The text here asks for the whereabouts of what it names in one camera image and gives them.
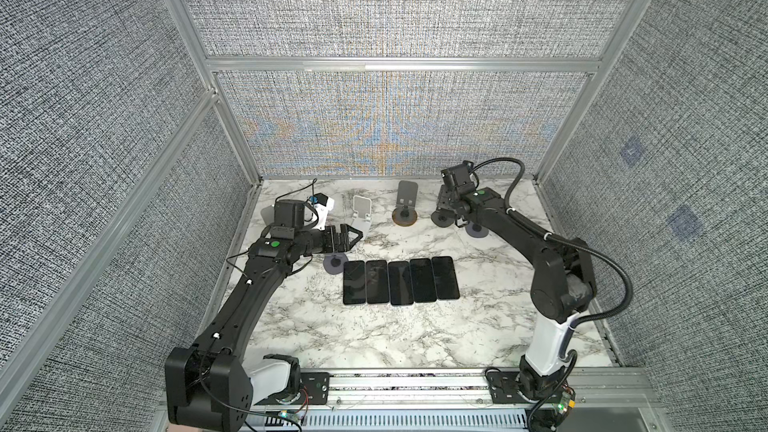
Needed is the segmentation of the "black smartphone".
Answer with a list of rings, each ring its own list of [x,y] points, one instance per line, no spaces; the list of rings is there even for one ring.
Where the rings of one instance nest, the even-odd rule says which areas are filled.
[[[437,301],[432,262],[428,258],[417,258],[410,261],[413,297],[416,303]]]
[[[444,210],[450,210],[450,211],[455,213],[455,211],[453,210],[453,208],[450,205],[449,199],[450,199],[450,194],[447,191],[446,186],[445,185],[441,185],[439,193],[438,193],[436,210],[444,209]]]
[[[460,290],[453,259],[450,256],[438,256],[431,259],[435,289],[439,300],[457,300]]]

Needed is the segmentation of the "pink-edged smartphone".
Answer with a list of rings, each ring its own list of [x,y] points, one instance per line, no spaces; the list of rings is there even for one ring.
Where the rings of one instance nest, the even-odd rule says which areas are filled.
[[[343,304],[359,305],[367,302],[364,261],[348,261],[343,269]]]

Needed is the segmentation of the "teal-edged smartphone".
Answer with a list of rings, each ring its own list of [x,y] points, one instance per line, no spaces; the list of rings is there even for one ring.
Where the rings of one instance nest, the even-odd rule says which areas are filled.
[[[384,304],[390,301],[388,264],[385,260],[365,263],[366,302]]]

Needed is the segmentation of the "blue-edged smartphone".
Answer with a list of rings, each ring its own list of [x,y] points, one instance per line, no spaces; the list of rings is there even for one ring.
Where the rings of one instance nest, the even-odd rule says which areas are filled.
[[[389,262],[388,280],[391,305],[407,306],[414,303],[411,268],[407,261]]]

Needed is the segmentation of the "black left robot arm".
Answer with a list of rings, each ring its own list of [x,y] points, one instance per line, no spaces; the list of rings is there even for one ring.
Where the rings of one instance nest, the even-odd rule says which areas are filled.
[[[299,271],[297,261],[346,253],[363,238],[348,224],[321,226],[309,201],[281,199],[273,220],[247,249],[241,278],[210,324],[187,347],[165,360],[170,423],[210,431],[238,431],[266,400],[301,394],[297,358],[269,354],[255,375],[243,368],[243,354],[266,305],[279,286]]]

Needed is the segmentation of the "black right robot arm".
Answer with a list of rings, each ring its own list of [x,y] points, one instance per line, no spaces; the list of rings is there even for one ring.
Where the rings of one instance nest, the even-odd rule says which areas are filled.
[[[577,320],[596,295],[591,258],[563,245],[509,204],[509,197],[480,188],[473,164],[464,161],[441,171],[440,211],[458,222],[481,226],[525,257],[534,270],[530,298],[537,311],[532,340],[519,363],[519,391],[540,400],[565,378]]]

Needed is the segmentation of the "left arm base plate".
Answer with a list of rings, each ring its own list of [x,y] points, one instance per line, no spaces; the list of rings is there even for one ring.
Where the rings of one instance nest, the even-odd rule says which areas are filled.
[[[328,372],[302,372],[298,388],[288,392],[278,392],[255,401],[254,406],[287,406],[298,408],[301,405],[326,405],[330,392]]]

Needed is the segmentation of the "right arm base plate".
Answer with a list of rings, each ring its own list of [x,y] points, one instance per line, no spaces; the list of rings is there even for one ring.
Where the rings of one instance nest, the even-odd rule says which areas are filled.
[[[535,372],[525,371],[524,377],[520,379],[517,369],[501,370],[489,367],[483,371],[483,377],[494,404],[534,404],[546,394],[549,394],[546,402],[555,403],[564,393],[575,396],[567,381],[566,371],[566,367],[561,367],[554,374],[543,377]]]

